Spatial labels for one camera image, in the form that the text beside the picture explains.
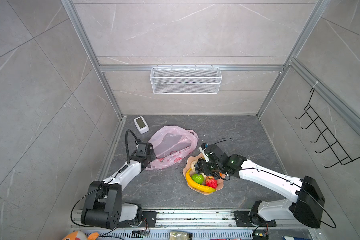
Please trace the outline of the pink scalloped plastic bowl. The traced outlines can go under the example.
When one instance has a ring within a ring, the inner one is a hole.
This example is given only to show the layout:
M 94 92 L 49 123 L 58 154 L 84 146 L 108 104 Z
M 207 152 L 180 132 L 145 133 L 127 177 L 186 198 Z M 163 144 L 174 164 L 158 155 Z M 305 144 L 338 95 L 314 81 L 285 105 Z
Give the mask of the pink scalloped plastic bowl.
M 204 156 L 203 156 L 203 154 L 202 153 L 200 153 L 200 154 L 198 154 L 197 156 L 195 156 L 195 157 L 188 157 L 188 159 L 187 159 L 187 164 L 186 164 L 186 166 L 183 168 L 183 175 L 184 175 L 184 177 L 186 178 L 186 173 L 188 172 L 188 170 L 191 168 L 191 163 L 193 162 L 193 161 L 197 161 L 199 158 L 203 158 Z M 190 189 L 192 189 L 192 190 L 194 190 L 194 191 L 196 191 L 196 192 L 198 192 L 198 193 L 200 193 L 200 194 L 203 194 L 203 195 L 209 195 L 209 194 L 211 194 L 211 193 L 207 193 L 207 192 L 203 192 L 203 191 L 201 191 L 201 190 L 198 190 L 198 189 L 195 189 L 195 188 L 193 188 L 192 186 L 190 186 L 188 183 L 187 183 L 187 185 L 188 185 L 188 187 L 190 188 Z M 219 180 L 217 180 L 217 188 L 216 188 L 216 191 L 219 191 L 219 190 L 221 190 L 222 188 L 224 187 L 224 181 L 222 180 L 222 179 L 219 179 Z

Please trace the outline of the red fake apple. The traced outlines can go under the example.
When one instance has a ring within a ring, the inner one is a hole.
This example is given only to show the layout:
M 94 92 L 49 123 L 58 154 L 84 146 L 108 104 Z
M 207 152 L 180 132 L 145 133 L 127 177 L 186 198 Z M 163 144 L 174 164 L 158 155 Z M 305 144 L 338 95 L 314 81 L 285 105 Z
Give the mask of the red fake apple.
M 218 186 L 218 182 L 214 177 L 207 177 L 206 180 L 205 180 L 205 185 L 207 187 L 216 189 L 217 186 Z

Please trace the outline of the black fake grapes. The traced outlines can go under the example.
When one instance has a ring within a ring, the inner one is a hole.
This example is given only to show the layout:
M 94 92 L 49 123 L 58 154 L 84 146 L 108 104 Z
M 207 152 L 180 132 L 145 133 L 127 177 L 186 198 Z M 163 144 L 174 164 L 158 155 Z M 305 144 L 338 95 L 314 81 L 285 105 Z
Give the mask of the black fake grapes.
M 206 162 L 205 159 L 198 159 L 197 162 L 195 163 L 195 172 L 197 174 L 205 174 L 207 176 L 209 176 L 211 174 L 211 166 L 208 162 Z

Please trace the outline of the green fake fruit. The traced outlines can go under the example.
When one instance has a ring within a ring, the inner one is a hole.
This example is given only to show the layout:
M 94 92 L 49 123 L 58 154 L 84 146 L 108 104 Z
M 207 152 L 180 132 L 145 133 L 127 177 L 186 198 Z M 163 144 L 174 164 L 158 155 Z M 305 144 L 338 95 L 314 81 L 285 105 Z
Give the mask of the green fake fruit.
M 202 185 L 205 180 L 205 178 L 202 174 L 193 174 L 191 176 L 191 178 L 195 183 L 200 184 L 200 185 Z

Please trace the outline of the pink plastic bag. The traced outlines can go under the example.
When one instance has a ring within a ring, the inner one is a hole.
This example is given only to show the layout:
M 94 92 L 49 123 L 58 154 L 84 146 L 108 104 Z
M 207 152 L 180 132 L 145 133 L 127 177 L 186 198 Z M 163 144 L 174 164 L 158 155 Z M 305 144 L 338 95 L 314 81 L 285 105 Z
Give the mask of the pink plastic bag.
M 156 158 L 146 168 L 162 170 L 168 168 L 191 154 L 198 145 L 199 137 L 193 130 L 179 126 L 164 126 L 150 139 Z

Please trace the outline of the beige fake potato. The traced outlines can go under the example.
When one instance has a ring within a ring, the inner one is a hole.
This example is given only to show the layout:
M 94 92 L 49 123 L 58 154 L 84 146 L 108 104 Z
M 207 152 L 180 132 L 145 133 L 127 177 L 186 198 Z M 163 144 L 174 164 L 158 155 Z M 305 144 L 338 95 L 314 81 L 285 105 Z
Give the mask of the beige fake potato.
M 196 167 L 195 167 L 196 163 L 197 163 L 197 161 L 193 161 L 190 165 L 190 168 L 193 172 L 196 172 Z

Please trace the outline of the yellow fake banana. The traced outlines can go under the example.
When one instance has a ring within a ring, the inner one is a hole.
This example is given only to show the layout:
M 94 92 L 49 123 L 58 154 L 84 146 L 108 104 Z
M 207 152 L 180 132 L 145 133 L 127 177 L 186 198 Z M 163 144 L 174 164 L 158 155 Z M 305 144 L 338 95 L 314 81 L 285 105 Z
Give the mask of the yellow fake banana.
M 201 184 L 198 184 L 196 183 L 190 176 L 190 172 L 191 172 L 192 169 L 189 169 L 185 175 L 185 178 L 186 178 L 186 181 L 187 181 L 187 184 L 189 185 L 189 187 L 192 187 L 196 190 L 199 190 L 203 193 L 213 193 L 216 191 L 216 189 L 214 188 L 211 188 L 211 187 L 208 187 L 208 186 L 204 186 L 204 185 L 201 185 Z

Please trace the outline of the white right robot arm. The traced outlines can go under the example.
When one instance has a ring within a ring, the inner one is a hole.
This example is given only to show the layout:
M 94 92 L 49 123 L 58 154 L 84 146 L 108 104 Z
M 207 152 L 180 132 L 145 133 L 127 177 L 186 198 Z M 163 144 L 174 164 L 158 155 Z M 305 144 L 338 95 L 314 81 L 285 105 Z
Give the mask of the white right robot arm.
M 249 213 L 254 225 L 276 220 L 296 220 L 318 229 L 322 224 L 325 198 L 315 179 L 296 178 L 264 168 L 244 156 L 228 156 L 216 144 L 203 143 L 199 148 L 202 157 L 195 164 L 197 174 L 228 181 L 231 177 L 251 181 L 268 188 L 284 199 L 256 201 Z

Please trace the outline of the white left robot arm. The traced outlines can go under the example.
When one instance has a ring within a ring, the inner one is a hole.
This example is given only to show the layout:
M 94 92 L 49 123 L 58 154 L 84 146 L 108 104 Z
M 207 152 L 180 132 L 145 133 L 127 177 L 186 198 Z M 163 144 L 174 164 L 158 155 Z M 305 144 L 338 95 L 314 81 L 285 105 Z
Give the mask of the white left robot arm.
M 118 171 L 103 181 L 92 182 L 84 197 L 81 225 L 110 230 L 122 224 L 139 226 L 143 218 L 142 207 L 123 203 L 122 191 L 155 158 L 153 145 L 140 143 Z

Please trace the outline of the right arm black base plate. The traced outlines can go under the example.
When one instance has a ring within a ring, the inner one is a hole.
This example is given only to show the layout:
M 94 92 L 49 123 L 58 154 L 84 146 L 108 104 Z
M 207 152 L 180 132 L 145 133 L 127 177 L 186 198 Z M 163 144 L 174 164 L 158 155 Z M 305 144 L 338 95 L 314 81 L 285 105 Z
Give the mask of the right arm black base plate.
M 251 211 L 233 211 L 237 227 L 276 227 L 275 220 L 266 221 Z

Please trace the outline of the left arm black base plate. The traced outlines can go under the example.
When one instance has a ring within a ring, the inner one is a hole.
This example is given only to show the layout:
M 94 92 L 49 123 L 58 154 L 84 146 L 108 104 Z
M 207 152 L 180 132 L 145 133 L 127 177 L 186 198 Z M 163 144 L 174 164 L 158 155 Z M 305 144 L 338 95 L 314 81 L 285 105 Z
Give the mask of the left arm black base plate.
M 157 221 L 157 212 L 143 211 L 142 214 L 134 220 L 123 221 L 118 224 L 119 228 L 154 228 Z

